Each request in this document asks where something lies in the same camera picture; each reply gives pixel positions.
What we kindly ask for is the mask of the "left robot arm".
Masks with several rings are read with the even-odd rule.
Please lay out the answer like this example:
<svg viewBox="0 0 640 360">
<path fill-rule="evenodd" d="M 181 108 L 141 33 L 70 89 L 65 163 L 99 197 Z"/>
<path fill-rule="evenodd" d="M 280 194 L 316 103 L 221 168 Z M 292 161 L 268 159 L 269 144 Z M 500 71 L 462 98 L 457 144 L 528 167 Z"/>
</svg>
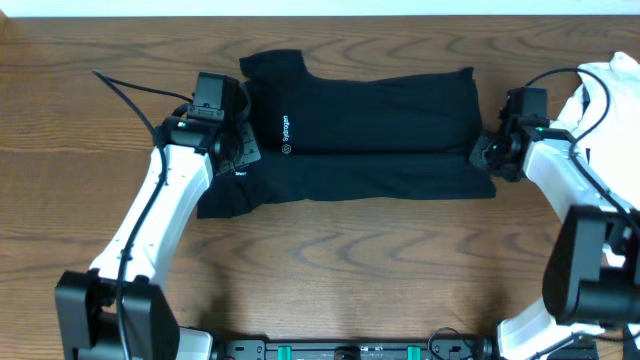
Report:
<svg viewBox="0 0 640 360">
<path fill-rule="evenodd" d="M 67 359 L 215 359 L 210 333 L 178 325 L 165 298 L 187 221 L 215 176 L 261 155 L 251 125 L 228 133 L 175 116 L 121 226 L 88 271 L 66 271 L 55 303 Z"/>
</svg>

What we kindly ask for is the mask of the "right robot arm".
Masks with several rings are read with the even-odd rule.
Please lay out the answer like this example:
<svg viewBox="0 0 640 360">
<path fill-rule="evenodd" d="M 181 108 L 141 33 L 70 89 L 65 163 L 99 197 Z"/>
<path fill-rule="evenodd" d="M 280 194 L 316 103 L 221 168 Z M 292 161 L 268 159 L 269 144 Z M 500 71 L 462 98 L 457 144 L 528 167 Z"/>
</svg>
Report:
<svg viewBox="0 0 640 360">
<path fill-rule="evenodd" d="M 639 212 L 608 192 L 565 130 L 484 131 L 470 160 L 510 181 L 526 177 L 562 221 L 542 295 L 499 323 L 477 359 L 595 359 L 597 341 L 639 356 Z"/>
</svg>

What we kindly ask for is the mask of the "black polo shirt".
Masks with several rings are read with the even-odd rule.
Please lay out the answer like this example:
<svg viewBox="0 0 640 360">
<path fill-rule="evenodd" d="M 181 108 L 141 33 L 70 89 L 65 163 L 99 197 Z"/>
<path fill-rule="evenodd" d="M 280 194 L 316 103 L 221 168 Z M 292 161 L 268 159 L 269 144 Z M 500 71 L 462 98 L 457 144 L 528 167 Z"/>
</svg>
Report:
<svg viewBox="0 0 640 360">
<path fill-rule="evenodd" d="M 244 57 L 261 157 L 216 178 L 201 218 L 300 200 L 492 198 L 469 155 L 482 120 L 471 68 L 373 81 L 313 75 L 298 50 Z"/>
</svg>

